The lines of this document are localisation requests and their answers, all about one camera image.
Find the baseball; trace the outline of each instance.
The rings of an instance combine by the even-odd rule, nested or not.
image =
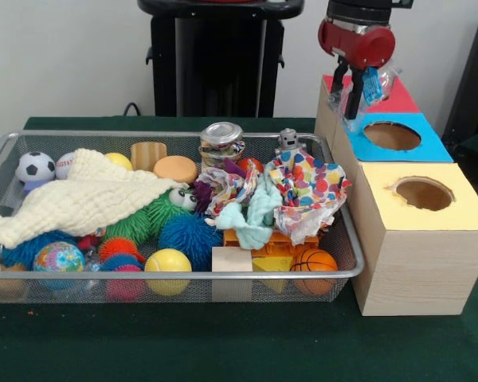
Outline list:
[[[62,155],[62,157],[58,160],[57,165],[55,166],[55,174],[57,179],[67,179],[67,175],[69,174],[69,170],[72,166],[73,158],[74,153],[67,153],[66,155]]]

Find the metal basket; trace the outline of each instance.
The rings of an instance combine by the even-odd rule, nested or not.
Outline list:
[[[261,162],[272,160],[279,146],[277,134],[245,134],[244,156],[254,156]],[[198,133],[173,132],[108,132],[108,131],[22,131],[0,140],[0,215],[11,216],[23,198],[22,185],[14,177],[19,158],[29,151],[43,151],[58,159],[78,148],[103,153],[119,152],[129,157],[133,143],[164,142],[170,155],[184,155],[197,163]],[[325,141],[313,134],[300,134],[308,153],[332,162]],[[129,290],[135,302],[330,302],[336,298],[350,277],[358,275],[364,266],[362,251],[347,207],[335,214],[335,222],[320,241],[320,248],[329,251],[339,265],[337,272],[0,272],[0,303],[98,303],[111,302],[111,288]],[[148,257],[155,243],[143,245],[140,251]],[[322,296],[303,294],[292,280],[306,283],[324,280],[332,285]],[[187,280],[181,293],[164,297],[147,287],[149,280]],[[286,286],[276,293],[266,286],[270,281],[283,280]],[[63,283],[62,290],[53,290],[49,283]],[[214,293],[219,290],[220,297]]]

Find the green tablecloth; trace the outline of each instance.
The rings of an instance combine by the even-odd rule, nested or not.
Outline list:
[[[201,130],[211,119],[31,119],[29,129]],[[247,131],[312,119],[238,120]],[[0,380],[478,380],[478,283],[460,317],[330,304],[0,306]]]

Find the red spiky ball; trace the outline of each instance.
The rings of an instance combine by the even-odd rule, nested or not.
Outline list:
[[[121,265],[114,272],[141,272],[135,265]],[[145,290],[143,280],[107,280],[106,299],[109,302],[134,302]]]

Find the googly eyes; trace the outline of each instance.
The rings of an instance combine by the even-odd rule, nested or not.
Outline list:
[[[174,204],[188,211],[194,211],[197,206],[197,198],[191,194],[186,193],[183,189],[172,189],[168,195],[168,199]]]

